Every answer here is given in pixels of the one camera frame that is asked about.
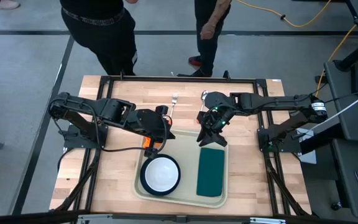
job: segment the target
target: person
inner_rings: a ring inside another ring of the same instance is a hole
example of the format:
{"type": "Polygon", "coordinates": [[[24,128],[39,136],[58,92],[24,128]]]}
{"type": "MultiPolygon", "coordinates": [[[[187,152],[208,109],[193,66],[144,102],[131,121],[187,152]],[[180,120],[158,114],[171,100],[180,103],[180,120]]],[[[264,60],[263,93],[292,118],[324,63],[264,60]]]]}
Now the person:
{"type": "Polygon", "coordinates": [[[19,7],[20,4],[11,0],[0,0],[0,9],[15,9],[19,7]]]}
{"type": "Polygon", "coordinates": [[[218,37],[230,7],[231,0],[195,0],[197,48],[200,55],[190,57],[188,62],[199,69],[191,75],[179,74],[179,77],[212,76],[218,37]]]}
{"type": "Polygon", "coordinates": [[[135,20],[122,0],[60,0],[60,4],[74,40],[97,56],[108,75],[135,75],[135,20]]]}

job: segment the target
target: white cable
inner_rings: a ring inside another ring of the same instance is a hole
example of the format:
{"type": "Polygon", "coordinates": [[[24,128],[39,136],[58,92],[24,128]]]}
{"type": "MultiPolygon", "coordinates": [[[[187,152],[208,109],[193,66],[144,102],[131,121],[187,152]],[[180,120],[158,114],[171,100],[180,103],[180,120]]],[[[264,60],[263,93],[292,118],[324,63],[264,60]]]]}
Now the white cable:
{"type": "Polygon", "coordinates": [[[319,123],[316,126],[312,127],[311,129],[309,129],[309,131],[312,131],[313,129],[317,128],[318,126],[327,123],[328,121],[334,119],[335,117],[337,117],[338,115],[340,115],[341,113],[345,112],[347,109],[351,108],[353,105],[355,105],[356,103],[358,103],[358,100],[356,100],[355,102],[353,102],[351,105],[347,106],[345,109],[341,110],[340,112],[336,113],[334,116],[328,118],[326,121],[324,121],[323,123],[319,123]]]}

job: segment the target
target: fork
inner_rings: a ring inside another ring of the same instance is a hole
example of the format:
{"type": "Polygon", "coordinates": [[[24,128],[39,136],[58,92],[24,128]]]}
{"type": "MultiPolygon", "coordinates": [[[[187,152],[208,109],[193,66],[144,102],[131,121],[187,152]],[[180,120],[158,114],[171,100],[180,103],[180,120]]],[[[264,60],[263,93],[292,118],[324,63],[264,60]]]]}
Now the fork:
{"type": "Polygon", "coordinates": [[[172,118],[173,108],[175,107],[177,101],[178,101],[178,93],[174,93],[172,95],[172,110],[171,110],[171,115],[170,115],[171,118],[172,118]]]}

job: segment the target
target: belt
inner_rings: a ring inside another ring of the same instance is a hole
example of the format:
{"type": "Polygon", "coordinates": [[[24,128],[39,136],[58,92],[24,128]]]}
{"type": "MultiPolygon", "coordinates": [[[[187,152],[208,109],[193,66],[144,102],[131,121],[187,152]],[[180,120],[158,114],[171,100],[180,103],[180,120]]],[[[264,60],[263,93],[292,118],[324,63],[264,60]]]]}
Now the belt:
{"type": "Polygon", "coordinates": [[[120,21],[125,13],[125,9],[123,8],[120,13],[116,14],[115,16],[113,16],[110,19],[89,19],[86,17],[77,16],[76,14],[69,12],[64,8],[62,8],[62,10],[66,15],[70,16],[71,18],[73,18],[75,20],[85,22],[87,24],[91,24],[91,25],[95,25],[95,26],[110,26],[110,25],[120,21]]]}

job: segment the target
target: desk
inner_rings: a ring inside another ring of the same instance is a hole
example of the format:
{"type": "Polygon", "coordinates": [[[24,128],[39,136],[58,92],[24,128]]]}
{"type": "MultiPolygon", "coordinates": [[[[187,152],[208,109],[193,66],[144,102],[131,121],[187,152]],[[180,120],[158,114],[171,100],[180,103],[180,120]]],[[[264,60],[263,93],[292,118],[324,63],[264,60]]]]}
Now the desk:
{"type": "Polygon", "coordinates": [[[339,167],[339,177],[345,191],[345,200],[354,216],[358,218],[358,142],[334,139],[331,147],[339,167]]]}
{"type": "MultiPolygon", "coordinates": [[[[326,62],[324,68],[333,98],[352,93],[350,72],[339,71],[334,62],[326,62]]],[[[335,107],[337,111],[341,111],[357,99],[358,96],[354,95],[336,100],[335,107]]],[[[358,103],[340,114],[339,121],[341,122],[344,137],[348,140],[358,141],[358,103]]]]}
{"type": "MultiPolygon", "coordinates": [[[[80,97],[96,99],[100,76],[85,76],[80,97]]],[[[270,96],[284,94],[280,80],[267,80],[270,96]]],[[[171,107],[172,94],[178,93],[173,112],[172,129],[200,131],[196,116],[201,106],[203,90],[253,92],[251,84],[244,83],[195,83],[195,82],[137,82],[114,81],[112,98],[128,100],[137,109],[154,110],[158,105],[171,107]]],[[[273,112],[275,123],[288,119],[287,111],[273,112]]],[[[187,214],[187,215],[272,215],[269,191],[262,153],[257,143],[257,116],[236,116],[224,128],[223,136],[229,144],[228,199],[221,208],[203,208],[175,203],[142,200],[133,193],[135,164],[139,151],[102,152],[91,212],[126,214],[187,214]]],[[[141,136],[117,128],[109,128],[106,149],[138,146],[141,136]]],[[[59,206],[78,182],[83,149],[74,149],[65,156],[60,166],[50,208],[59,206]]],[[[291,154],[281,153],[285,183],[305,211],[311,213],[305,182],[299,161],[291,154]]],[[[87,187],[81,199],[84,207],[87,187]]],[[[279,211],[282,212],[280,191],[276,188],[279,211]]]]}

